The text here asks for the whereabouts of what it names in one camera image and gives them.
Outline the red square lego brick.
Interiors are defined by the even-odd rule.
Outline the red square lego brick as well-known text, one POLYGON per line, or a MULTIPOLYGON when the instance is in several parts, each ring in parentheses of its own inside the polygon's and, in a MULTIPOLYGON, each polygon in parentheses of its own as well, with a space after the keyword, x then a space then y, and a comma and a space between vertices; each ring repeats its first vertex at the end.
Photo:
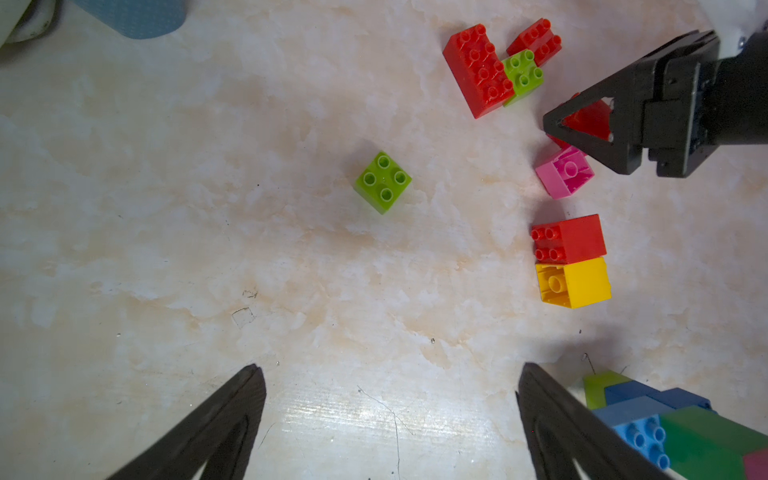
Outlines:
POLYGON ((567 116, 563 120, 563 124, 572 130, 608 141, 612 135, 610 128, 611 113, 610 105, 604 99, 600 99, 567 116))

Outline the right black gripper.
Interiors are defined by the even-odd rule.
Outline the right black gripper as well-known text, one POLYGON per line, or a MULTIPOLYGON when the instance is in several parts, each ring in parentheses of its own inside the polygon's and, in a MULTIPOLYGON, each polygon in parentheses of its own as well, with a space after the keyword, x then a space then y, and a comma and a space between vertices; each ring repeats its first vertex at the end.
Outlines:
MULTIPOLYGON (((686 178, 716 149, 704 95, 718 49, 712 31, 678 36, 546 113, 544 131, 619 174, 648 158, 658 176, 686 178)), ((766 30, 720 62, 710 108, 715 144, 767 143, 766 30)))

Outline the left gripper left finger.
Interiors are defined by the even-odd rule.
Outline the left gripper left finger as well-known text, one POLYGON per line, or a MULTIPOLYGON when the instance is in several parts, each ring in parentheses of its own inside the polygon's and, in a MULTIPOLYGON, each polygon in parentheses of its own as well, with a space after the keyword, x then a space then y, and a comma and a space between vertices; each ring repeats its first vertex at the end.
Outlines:
POLYGON ((263 371, 251 364, 113 479, 242 479, 266 400, 263 371))

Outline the blue long lego brick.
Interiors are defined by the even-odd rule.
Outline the blue long lego brick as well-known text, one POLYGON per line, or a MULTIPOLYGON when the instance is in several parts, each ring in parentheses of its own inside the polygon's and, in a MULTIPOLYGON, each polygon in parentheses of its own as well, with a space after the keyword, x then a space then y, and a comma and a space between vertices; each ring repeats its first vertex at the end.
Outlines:
POLYGON ((693 405, 712 410, 709 399, 687 390, 660 391, 636 381, 608 386, 604 394, 606 405, 594 410, 594 414, 661 470, 671 465, 664 448, 667 434, 661 414, 693 405))

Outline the pink lego brick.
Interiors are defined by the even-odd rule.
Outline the pink lego brick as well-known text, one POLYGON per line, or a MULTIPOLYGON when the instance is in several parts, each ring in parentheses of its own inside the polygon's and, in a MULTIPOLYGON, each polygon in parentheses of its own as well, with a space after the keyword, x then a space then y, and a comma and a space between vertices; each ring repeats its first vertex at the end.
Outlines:
POLYGON ((746 480, 768 480, 768 448, 743 457, 746 480))

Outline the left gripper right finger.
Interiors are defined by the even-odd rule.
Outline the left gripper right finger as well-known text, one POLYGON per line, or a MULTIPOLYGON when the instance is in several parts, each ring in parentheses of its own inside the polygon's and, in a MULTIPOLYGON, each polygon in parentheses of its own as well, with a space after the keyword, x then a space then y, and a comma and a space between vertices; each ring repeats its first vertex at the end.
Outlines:
POLYGON ((524 364, 516 392, 539 479, 666 479, 538 364, 524 364))

